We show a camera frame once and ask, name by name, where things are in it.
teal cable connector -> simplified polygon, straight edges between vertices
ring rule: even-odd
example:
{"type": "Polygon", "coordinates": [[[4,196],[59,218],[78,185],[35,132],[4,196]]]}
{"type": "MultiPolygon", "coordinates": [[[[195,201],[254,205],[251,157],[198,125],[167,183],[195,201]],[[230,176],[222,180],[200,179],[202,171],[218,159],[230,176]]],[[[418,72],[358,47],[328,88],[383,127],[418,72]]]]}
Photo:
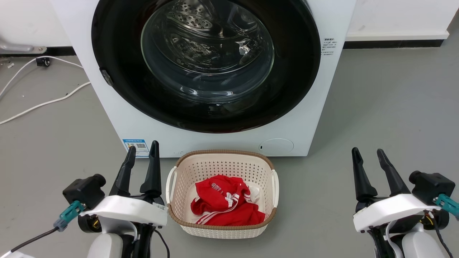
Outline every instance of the teal cable connector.
{"type": "Polygon", "coordinates": [[[80,213],[84,211],[85,207],[79,201],[74,201],[70,206],[65,209],[64,212],[59,215],[59,219],[53,224],[54,227],[58,227],[58,231],[62,232],[67,228],[67,225],[74,218],[78,217],[80,213]]]}
{"type": "Polygon", "coordinates": [[[455,216],[456,219],[459,219],[459,203],[453,201],[445,194],[440,194],[434,199],[434,202],[436,205],[455,216]]]}

gray floor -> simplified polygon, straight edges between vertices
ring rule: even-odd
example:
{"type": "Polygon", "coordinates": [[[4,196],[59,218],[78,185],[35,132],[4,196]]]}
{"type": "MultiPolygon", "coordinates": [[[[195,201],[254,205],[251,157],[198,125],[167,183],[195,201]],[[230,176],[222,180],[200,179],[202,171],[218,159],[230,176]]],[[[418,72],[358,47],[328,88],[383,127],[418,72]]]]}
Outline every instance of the gray floor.
{"type": "MultiPolygon", "coordinates": [[[[190,236],[170,220],[162,233],[172,257],[372,257],[371,238],[355,232],[352,223],[352,147],[360,148],[381,195],[389,189],[377,148],[386,151],[407,182],[420,170],[459,183],[459,20],[449,32],[439,49],[344,51],[310,155],[273,158],[281,192],[267,230],[249,240],[214,240],[190,236]]],[[[14,59],[9,69],[3,62],[0,87],[28,60],[14,59]]],[[[31,65],[19,78],[0,101],[0,121],[88,81],[81,69],[60,62],[48,69],[31,65]]],[[[100,173],[112,182],[124,155],[90,86],[0,125],[0,252],[52,228],[67,206],[61,191],[74,179],[100,173]]],[[[162,160],[163,182],[175,161],[162,160]]],[[[132,189],[140,186],[146,167],[145,161],[137,162],[132,189]]],[[[453,197],[459,200],[459,189],[453,197]]],[[[459,255],[459,223],[442,232],[459,255]]],[[[94,238],[74,222],[22,251],[38,258],[85,257],[94,238]]],[[[153,257],[165,257],[158,237],[152,247],[153,257]]]]}

laundry basket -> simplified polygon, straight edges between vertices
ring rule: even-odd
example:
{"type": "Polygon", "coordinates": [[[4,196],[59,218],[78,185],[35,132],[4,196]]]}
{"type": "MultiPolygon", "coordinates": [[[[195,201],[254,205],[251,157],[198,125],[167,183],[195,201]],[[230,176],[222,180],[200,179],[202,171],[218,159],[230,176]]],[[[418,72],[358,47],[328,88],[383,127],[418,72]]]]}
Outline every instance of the laundry basket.
{"type": "Polygon", "coordinates": [[[220,239],[259,236],[274,218],[279,200],[279,180],[273,164],[263,155],[246,151],[193,151],[172,168],[166,183],[166,201],[172,219],[188,234],[220,239]],[[190,204],[196,198],[195,183],[215,175],[240,177],[248,186],[260,189],[258,210],[265,213],[262,223],[250,226],[210,226],[195,224],[190,204]]]}

black baseboard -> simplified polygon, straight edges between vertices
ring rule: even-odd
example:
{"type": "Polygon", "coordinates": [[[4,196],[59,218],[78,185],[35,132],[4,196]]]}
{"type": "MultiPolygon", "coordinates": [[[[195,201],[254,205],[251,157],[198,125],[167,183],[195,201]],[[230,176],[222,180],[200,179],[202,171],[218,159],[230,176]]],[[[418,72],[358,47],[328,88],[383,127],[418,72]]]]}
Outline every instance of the black baseboard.
{"type": "MultiPolygon", "coordinates": [[[[343,49],[373,49],[373,48],[413,48],[413,47],[440,47],[444,39],[425,40],[378,40],[378,41],[346,41],[343,49]]],[[[48,47],[44,54],[32,55],[0,55],[0,57],[35,57],[35,56],[75,56],[71,46],[48,47]]]]}
{"type": "Polygon", "coordinates": [[[343,49],[440,47],[444,39],[346,41],[343,49]]]}

front-loading washing machine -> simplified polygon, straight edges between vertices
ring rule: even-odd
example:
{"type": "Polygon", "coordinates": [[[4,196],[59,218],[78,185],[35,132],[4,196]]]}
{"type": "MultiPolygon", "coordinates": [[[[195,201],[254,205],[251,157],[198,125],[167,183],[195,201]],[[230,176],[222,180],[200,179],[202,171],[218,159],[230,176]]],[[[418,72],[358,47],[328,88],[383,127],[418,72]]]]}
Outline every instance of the front-loading washing machine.
{"type": "Polygon", "coordinates": [[[126,149],[306,156],[356,0],[51,0],[126,149]]]}

